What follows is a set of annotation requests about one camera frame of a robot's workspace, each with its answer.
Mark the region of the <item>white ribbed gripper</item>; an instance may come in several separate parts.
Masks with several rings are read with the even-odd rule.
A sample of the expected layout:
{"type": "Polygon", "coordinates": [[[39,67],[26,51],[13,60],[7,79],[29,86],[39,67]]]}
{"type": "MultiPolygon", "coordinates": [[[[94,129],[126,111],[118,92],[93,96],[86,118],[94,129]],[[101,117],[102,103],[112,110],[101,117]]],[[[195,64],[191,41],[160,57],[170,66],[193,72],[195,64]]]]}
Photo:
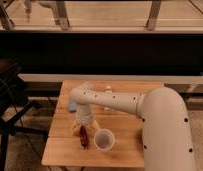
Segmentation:
{"type": "Polygon", "coordinates": [[[81,125],[91,124],[91,127],[93,129],[95,129],[96,131],[99,130],[99,124],[95,119],[93,120],[93,115],[91,113],[91,107],[89,105],[77,104],[75,119],[76,119],[76,121],[74,121],[70,127],[71,133],[73,135],[79,134],[79,129],[80,129],[79,124],[81,124],[81,125]]]}

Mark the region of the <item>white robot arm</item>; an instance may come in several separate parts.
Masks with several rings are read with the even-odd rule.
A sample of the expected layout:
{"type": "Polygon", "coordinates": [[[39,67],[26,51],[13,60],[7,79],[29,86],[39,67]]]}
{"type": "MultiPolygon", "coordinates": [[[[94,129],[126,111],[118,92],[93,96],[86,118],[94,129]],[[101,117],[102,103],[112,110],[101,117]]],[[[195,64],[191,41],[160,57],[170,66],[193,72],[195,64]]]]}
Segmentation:
{"type": "Polygon", "coordinates": [[[91,104],[142,118],[145,171],[196,171],[186,104],[173,89],[158,87],[147,93],[101,92],[85,82],[70,91],[76,119],[91,115],[91,104]]]}

